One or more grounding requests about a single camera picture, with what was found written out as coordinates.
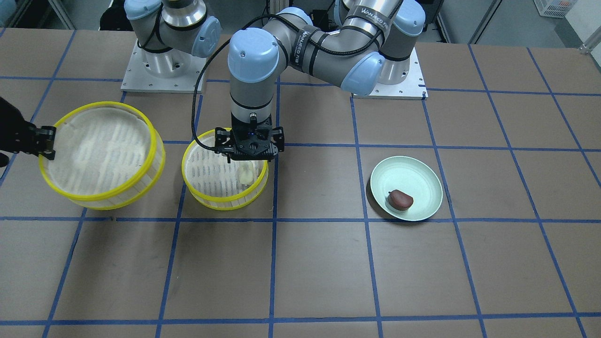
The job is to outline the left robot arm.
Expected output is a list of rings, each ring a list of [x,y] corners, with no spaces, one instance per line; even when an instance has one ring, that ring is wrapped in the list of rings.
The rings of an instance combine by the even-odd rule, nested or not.
[[[227,160],[270,161],[284,151],[284,131],[273,126],[275,81],[287,68],[354,95],[395,86],[410,74],[410,58],[426,23],[416,0],[337,0],[341,27],[328,33],[307,13],[288,7],[261,28],[229,41],[231,129],[215,129],[210,148]]]

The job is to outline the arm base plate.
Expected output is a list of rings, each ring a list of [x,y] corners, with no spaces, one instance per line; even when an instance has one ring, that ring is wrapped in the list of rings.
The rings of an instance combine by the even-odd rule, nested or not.
[[[135,42],[124,74],[123,92],[193,93],[206,58],[172,49],[150,53]]]
[[[357,99],[427,99],[429,94],[416,49],[406,60],[385,60],[382,75],[370,94],[353,93],[352,96]]]

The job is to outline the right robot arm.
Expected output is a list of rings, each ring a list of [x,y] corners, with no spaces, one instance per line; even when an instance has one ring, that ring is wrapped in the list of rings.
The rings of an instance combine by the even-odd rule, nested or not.
[[[124,13],[137,35],[123,92],[201,92],[209,57],[221,35],[218,19],[203,0],[126,0]],[[37,127],[17,107],[1,100],[1,166],[8,153],[54,158],[50,126]]]

